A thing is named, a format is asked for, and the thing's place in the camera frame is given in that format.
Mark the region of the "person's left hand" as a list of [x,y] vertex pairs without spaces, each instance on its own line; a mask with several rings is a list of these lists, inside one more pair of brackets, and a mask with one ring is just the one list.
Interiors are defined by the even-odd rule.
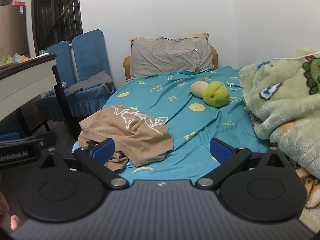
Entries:
[[20,225],[21,221],[16,215],[9,215],[9,206],[7,200],[0,192],[0,221],[1,228],[6,232],[15,231]]

